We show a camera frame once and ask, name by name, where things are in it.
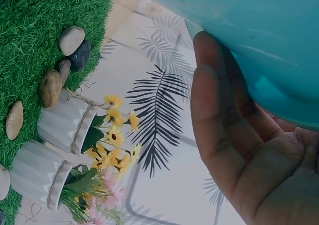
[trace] white ceramic pot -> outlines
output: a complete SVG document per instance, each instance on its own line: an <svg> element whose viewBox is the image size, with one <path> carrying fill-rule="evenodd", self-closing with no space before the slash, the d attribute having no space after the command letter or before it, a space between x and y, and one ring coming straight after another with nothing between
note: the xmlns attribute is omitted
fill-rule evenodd
<svg viewBox="0 0 319 225"><path fill-rule="evenodd" d="M31 140L13 159L12 188L42 207L57 211L62 188L73 164L45 145Z"/></svg>
<svg viewBox="0 0 319 225"><path fill-rule="evenodd" d="M69 96L63 90L53 109L42 110L37 124L38 135L53 146L79 156L96 113L93 102Z"/></svg>

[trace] artificial grass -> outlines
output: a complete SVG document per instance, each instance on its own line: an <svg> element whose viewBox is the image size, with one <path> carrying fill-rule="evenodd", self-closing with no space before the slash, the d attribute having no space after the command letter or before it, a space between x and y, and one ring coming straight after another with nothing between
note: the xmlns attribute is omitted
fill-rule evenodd
<svg viewBox="0 0 319 225"><path fill-rule="evenodd" d="M63 55L58 38L69 25L80 26L92 51L86 68L71 73L65 87L75 90L97 65L105 34L105 18L112 0L0 0L0 164L11 169L23 142L37 138L40 114L38 83L43 72L54 68ZM23 126L10 141L5 134L6 115L17 100L24 106ZM14 224L21 197L12 189L0 202L5 225Z"/></svg>

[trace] twine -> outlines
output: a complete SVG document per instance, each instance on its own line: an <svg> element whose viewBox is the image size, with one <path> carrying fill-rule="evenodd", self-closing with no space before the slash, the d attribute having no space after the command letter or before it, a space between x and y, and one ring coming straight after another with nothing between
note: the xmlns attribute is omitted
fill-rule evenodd
<svg viewBox="0 0 319 225"><path fill-rule="evenodd" d="M54 185L55 185L55 182L56 182L56 179L59 175L59 173L61 172L61 170L63 169L64 165L67 164L67 161L64 160L61 164L61 166L59 167L58 171L56 172L55 176L54 176L54 179L53 179L53 182L52 182L52 185L50 187L50 190L49 190L49 195L48 195L48 199L46 201L46 206L51 209L51 206L50 206L50 202L51 202L51 196L52 196L52 192L53 192L53 188L54 188Z"/></svg>
<svg viewBox="0 0 319 225"><path fill-rule="evenodd" d="M82 118L81 118L81 121L78 125L78 128L75 132L75 135L74 135L74 139L72 141L72 144L71 144L71 153L72 154L75 154L75 146L76 146L76 139L78 138L79 136L79 133L80 133L80 130L81 130L81 127L84 123L84 119L86 118L86 116L88 115L88 113L90 112L91 108L92 107L97 107L97 108L102 108L102 109L109 109L110 106L109 104L107 103L104 103L104 104L98 104L98 103L95 103L89 99L87 99L86 97L80 95L80 94L76 94L76 93L73 93L71 90L67 89L66 90L67 94L68 94L68 98L67 100L70 100L71 98L77 98L77 99L81 99L82 101L84 101L85 103L88 104L88 107L86 109L86 111L84 112Z"/></svg>

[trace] artificial flower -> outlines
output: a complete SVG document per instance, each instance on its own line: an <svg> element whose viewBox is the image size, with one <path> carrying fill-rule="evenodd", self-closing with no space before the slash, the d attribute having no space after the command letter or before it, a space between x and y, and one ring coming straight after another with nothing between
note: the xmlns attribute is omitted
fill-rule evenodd
<svg viewBox="0 0 319 225"><path fill-rule="evenodd" d="M87 204L89 204L92 200L92 195L90 193L82 194L82 198L85 200Z"/></svg>
<svg viewBox="0 0 319 225"><path fill-rule="evenodd" d="M152 18L155 18L160 13L163 12L163 8L159 4L151 1L151 2L146 3L146 7L145 7L144 11L145 11L146 15L148 15Z"/></svg>
<svg viewBox="0 0 319 225"><path fill-rule="evenodd" d="M106 196L105 198L100 198L98 200L100 209L112 210L118 208L122 204L122 200L125 196L124 189L122 186L117 184L113 187L112 194Z"/></svg>
<svg viewBox="0 0 319 225"><path fill-rule="evenodd" d="M92 163L91 167L96 168L98 171L105 169L109 164L109 158L102 157L102 158L95 158L94 162Z"/></svg>
<svg viewBox="0 0 319 225"><path fill-rule="evenodd" d="M104 96L104 103L108 103L112 108L120 108L122 106L121 99L113 94Z"/></svg>
<svg viewBox="0 0 319 225"><path fill-rule="evenodd" d="M129 118L126 123L130 124L131 131L137 131L139 125L139 118L135 115L134 110L130 112Z"/></svg>
<svg viewBox="0 0 319 225"><path fill-rule="evenodd" d="M100 143L96 144L95 149L91 148L85 151L85 154L91 159L101 158L104 153L104 147Z"/></svg>
<svg viewBox="0 0 319 225"><path fill-rule="evenodd" d="M114 166L118 170L118 180L121 180L124 176L124 174L127 172L129 166L131 164L131 157L127 154L123 156L121 161L117 166Z"/></svg>
<svg viewBox="0 0 319 225"><path fill-rule="evenodd" d="M123 134L119 130L119 127L112 125L109 129L109 133L106 134L106 142L114 147L120 147L124 143Z"/></svg>
<svg viewBox="0 0 319 225"><path fill-rule="evenodd" d="M88 206L88 214L90 217L90 220L95 220L97 218L97 213L96 213L96 198L92 197L89 206Z"/></svg>
<svg viewBox="0 0 319 225"><path fill-rule="evenodd" d="M102 178L103 178L103 183L107 191L112 192L114 190L114 187L116 185L116 177L113 175L111 170L109 169L104 169L101 172Z"/></svg>
<svg viewBox="0 0 319 225"><path fill-rule="evenodd" d="M120 148L116 147L115 149L108 152L107 156L108 156L108 159L110 161L109 162L110 167L113 167L119 163L118 157L120 156L121 151L122 150Z"/></svg>
<svg viewBox="0 0 319 225"><path fill-rule="evenodd" d="M120 126L124 123L121 113L116 108L111 108L106 111L105 122L112 122L113 125Z"/></svg>
<svg viewBox="0 0 319 225"><path fill-rule="evenodd" d="M120 148L115 148L113 150L106 150L106 153L101 158L95 158L93 164L91 165L93 168L101 171L106 167L113 167L118 164L118 157L121 154Z"/></svg>
<svg viewBox="0 0 319 225"><path fill-rule="evenodd" d="M96 213L97 217L93 220L94 225L105 225L107 218L104 213L101 211L97 211Z"/></svg>
<svg viewBox="0 0 319 225"><path fill-rule="evenodd" d="M140 143L136 144L134 148L130 151L131 154L131 163L134 164L140 157L142 145Z"/></svg>
<svg viewBox="0 0 319 225"><path fill-rule="evenodd" d="M100 209L112 210L117 207L117 199L113 195L108 195L105 198L99 198Z"/></svg>

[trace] pebble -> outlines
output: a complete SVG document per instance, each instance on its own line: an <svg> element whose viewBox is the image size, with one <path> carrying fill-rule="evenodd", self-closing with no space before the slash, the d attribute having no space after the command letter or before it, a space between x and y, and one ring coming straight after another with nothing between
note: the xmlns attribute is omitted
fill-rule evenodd
<svg viewBox="0 0 319 225"><path fill-rule="evenodd" d="M0 210L0 225L4 225L5 223L5 213L4 211Z"/></svg>
<svg viewBox="0 0 319 225"><path fill-rule="evenodd" d="M81 71L88 62L90 53L91 43L87 40L84 40L80 47L68 57L68 59L71 61L71 70L74 72Z"/></svg>
<svg viewBox="0 0 319 225"><path fill-rule="evenodd" d="M62 80L62 87L65 84L66 79L68 78L70 72L71 62L68 59L63 59L58 65L58 71Z"/></svg>
<svg viewBox="0 0 319 225"><path fill-rule="evenodd" d="M39 96L44 108L53 108L58 102L62 89L60 73L55 69L48 70L42 76Z"/></svg>
<svg viewBox="0 0 319 225"><path fill-rule="evenodd" d="M67 27L60 36L59 46L66 56L73 54L83 42L85 32L78 26Z"/></svg>
<svg viewBox="0 0 319 225"><path fill-rule="evenodd" d="M9 171L0 164L0 201L6 198L9 192L9 188L10 188Z"/></svg>
<svg viewBox="0 0 319 225"><path fill-rule="evenodd" d="M23 105L16 101L10 109L5 122L5 132L10 140L15 139L23 124Z"/></svg>

